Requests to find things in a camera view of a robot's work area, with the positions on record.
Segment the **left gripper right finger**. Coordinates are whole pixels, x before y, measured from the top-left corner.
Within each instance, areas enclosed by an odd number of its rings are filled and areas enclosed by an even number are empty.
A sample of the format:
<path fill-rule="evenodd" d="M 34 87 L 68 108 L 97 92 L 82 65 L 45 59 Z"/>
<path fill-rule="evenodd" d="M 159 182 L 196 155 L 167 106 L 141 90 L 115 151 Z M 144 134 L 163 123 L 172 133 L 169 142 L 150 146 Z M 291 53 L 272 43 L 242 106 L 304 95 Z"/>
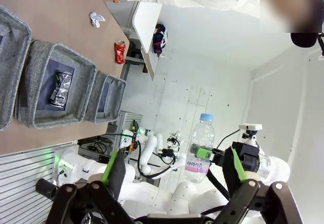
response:
<path fill-rule="evenodd" d="M 232 147 L 225 150 L 222 170 L 230 200 L 215 223 L 242 223 L 250 210 L 260 212 L 265 223 L 303 222 L 287 183 L 278 181 L 266 186 L 248 178 Z"/>

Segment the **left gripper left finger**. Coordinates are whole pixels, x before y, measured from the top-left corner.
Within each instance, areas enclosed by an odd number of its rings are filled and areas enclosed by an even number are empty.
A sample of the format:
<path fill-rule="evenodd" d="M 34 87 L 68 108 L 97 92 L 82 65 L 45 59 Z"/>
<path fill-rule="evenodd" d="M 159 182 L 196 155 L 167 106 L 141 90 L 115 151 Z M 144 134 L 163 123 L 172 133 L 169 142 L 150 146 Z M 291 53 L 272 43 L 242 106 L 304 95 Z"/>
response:
<path fill-rule="evenodd" d="M 78 188 L 62 185 L 56 193 L 48 223 L 82 223 L 87 214 L 101 214 L 105 223 L 131 223 L 132 219 L 118 203 L 126 174 L 123 153 L 115 152 L 103 176 Z"/>

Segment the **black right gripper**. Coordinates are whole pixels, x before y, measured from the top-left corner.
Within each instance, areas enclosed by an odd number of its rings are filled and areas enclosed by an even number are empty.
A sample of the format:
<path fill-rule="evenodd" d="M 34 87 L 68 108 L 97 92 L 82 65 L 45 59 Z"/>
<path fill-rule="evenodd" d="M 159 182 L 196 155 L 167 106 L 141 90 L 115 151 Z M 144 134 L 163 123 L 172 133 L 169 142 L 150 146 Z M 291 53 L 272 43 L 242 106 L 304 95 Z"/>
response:
<path fill-rule="evenodd" d="M 232 148 L 236 150 L 239 160 L 245 171 L 257 172 L 260 165 L 259 148 L 245 143 L 233 142 Z M 190 147 L 190 153 L 195 158 L 209 161 L 214 164 L 223 164 L 225 152 L 216 148 L 208 149 L 206 147 L 193 144 Z"/>

